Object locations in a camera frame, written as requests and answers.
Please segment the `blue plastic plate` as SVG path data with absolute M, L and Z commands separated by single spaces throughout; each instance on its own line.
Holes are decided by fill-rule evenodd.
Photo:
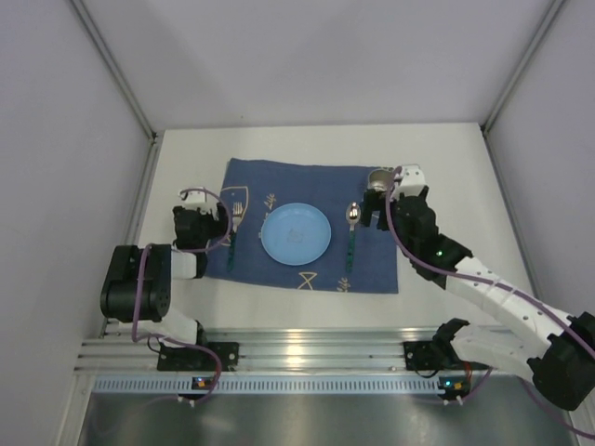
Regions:
M 291 267 L 308 265 L 327 250 L 332 238 L 325 214 L 306 203 L 288 203 L 264 220 L 260 240 L 274 261 Z

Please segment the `blue cloth placemat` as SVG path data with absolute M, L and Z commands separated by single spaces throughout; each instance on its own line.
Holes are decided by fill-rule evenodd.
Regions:
M 346 271 L 349 224 L 346 211 L 361 201 L 371 168 L 284 164 L 272 161 L 229 160 L 220 196 L 224 203 L 244 204 L 234 268 L 227 271 L 229 243 L 208 255 L 207 276 L 215 279 L 303 291 L 395 294 L 398 291 L 396 245 L 387 232 L 356 227 L 352 271 Z M 271 259 L 260 231 L 278 207 L 306 203 L 328 218 L 332 238 L 316 261 L 291 267 Z

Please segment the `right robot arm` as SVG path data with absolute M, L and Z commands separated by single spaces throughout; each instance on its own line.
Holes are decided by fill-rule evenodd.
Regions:
M 449 362 L 470 361 L 514 374 L 533 384 L 556 407 L 574 411 L 594 389 L 594 317 L 573 316 L 502 280 L 469 248 L 442 234 L 427 203 L 416 194 L 385 186 L 365 191 L 361 223 L 391 233 L 416 273 L 479 308 L 512 333 L 483 330 L 469 321 L 443 323 L 432 347 Z

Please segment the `beige cup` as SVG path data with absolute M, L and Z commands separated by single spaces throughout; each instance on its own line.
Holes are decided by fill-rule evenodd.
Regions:
M 386 192 L 393 184 L 393 173 L 390 169 L 378 168 L 368 174 L 367 188 L 379 192 Z

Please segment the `spoon with blue handle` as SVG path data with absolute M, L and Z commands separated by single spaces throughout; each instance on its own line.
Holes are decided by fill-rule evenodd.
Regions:
M 346 211 L 346 220 L 349 224 L 349 242 L 346 259 L 346 271 L 350 273 L 353 267 L 355 250 L 355 229 L 361 218 L 361 208 L 356 202 L 352 202 Z

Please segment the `black handled knife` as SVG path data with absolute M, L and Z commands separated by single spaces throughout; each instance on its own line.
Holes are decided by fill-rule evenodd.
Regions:
M 230 233 L 230 243 L 229 243 L 229 251 L 228 251 L 228 258 L 227 258 L 227 271 L 231 272 L 234 268 L 234 257 L 235 257 L 235 245 L 236 245 L 236 237 L 239 226 L 242 222 L 244 216 L 244 204 L 242 202 L 234 202 L 232 206 L 232 216 L 231 216 L 231 233 Z

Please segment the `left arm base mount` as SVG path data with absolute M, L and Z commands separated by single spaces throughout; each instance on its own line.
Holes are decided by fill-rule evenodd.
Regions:
M 206 346 L 221 362 L 222 372 L 232 372 L 239 360 L 240 344 L 236 342 L 209 342 Z M 215 359 L 195 348 L 172 348 L 162 345 L 156 369 L 159 372 L 215 372 Z

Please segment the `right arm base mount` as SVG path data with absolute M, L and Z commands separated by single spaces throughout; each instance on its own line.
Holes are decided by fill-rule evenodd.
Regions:
M 411 372 L 466 370 L 463 361 L 439 352 L 430 341 L 404 341 L 403 356 L 405 368 Z

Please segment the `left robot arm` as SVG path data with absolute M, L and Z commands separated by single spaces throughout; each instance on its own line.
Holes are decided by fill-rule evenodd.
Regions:
M 128 325 L 135 341 L 155 337 L 175 348 L 204 347 L 202 324 L 173 307 L 172 287 L 175 281 L 205 276 L 207 252 L 227 234 L 229 212 L 217 203 L 212 209 L 178 205 L 172 213 L 172 243 L 114 248 L 99 307 L 105 318 Z

